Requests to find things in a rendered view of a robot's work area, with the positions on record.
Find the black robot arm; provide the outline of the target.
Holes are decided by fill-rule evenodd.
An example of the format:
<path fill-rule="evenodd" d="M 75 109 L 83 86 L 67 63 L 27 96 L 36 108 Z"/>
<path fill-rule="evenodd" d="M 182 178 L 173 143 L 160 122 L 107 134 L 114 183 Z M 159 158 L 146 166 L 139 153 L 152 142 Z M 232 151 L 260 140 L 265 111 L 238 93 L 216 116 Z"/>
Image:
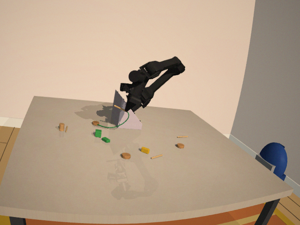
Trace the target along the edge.
<path fill-rule="evenodd" d="M 153 98 L 155 91 L 162 87 L 170 78 L 175 75 L 182 74 L 185 71 L 185 66 L 176 56 L 161 62 L 147 62 L 139 68 L 140 69 L 138 71 L 133 70 L 129 73 L 128 78 L 131 82 L 133 82 L 132 84 L 120 83 L 120 91 L 126 91 L 132 94 L 134 83 L 146 86 L 149 79 L 158 77 L 161 74 L 161 71 L 164 71 L 166 69 L 167 71 L 164 72 L 162 76 L 160 76 L 151 86 L 145 87 L 145 90 L 142 91 L 140 97 L 142 104 L 140 106 L 135 105 L 134 107 L 132 107 L 131 110 L 133 111 L 133 113 L 141 106 L 145 108 Z"/>

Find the yellow rectangular block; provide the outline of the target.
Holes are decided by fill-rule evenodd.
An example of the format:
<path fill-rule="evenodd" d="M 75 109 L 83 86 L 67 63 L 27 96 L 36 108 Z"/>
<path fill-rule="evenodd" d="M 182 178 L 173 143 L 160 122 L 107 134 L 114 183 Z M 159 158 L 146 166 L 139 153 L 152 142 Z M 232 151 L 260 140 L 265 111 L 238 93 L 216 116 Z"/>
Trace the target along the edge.
<path fill-rule="evenodd" d="M 142 147 L 141 148 L 141 152 L 144 152 L 144 153 L 146 153 L 146 154 L 149 154 L 149 149 L 147 149 L 147 148 L 145 148 L 145 147 Z"/>

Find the green wooden block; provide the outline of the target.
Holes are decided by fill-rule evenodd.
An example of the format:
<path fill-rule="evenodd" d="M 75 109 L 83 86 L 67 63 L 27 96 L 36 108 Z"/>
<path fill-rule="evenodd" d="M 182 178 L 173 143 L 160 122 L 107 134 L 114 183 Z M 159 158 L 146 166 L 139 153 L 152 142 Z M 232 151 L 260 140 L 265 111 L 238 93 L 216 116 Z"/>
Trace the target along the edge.
<path fill-rule="evenodd" d="M 96 132 L 95 132 L 95 137 L 99 137 L 99 138 L 101 138 L 101 134 L 102 134 L 102 131 L 101 131 L 101 130 L 98 130 L 98 129 L 96 129 Z"/>
<path fill-rule="evenodd" d="M 102 141 L 104 141 L 105 143 L 109 143 L 110 139 L 108 139 L 107 137 L 102 137 Z"/>

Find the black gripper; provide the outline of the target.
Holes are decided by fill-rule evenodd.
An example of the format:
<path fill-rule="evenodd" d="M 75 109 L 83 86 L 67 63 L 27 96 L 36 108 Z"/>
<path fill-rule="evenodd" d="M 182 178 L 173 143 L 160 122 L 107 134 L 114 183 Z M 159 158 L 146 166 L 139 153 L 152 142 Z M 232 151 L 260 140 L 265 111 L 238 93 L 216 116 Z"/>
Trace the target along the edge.
<path fill-rule="evenodd" d="M 134 89 L 132 94 L 130 94 L 129 92 L 127 96 L 127 102 L 126 102 L 126 106 L 125 106 L 125 112 L 129 111 L 132 107 L 134 107 L 135 105 L 140 106 L 142 101 L 140 99 L 141 97 L 141 93 L 142 91 L 145 90 L 145 86 L 142 86 L 138 83 L 134 83 Z"/>

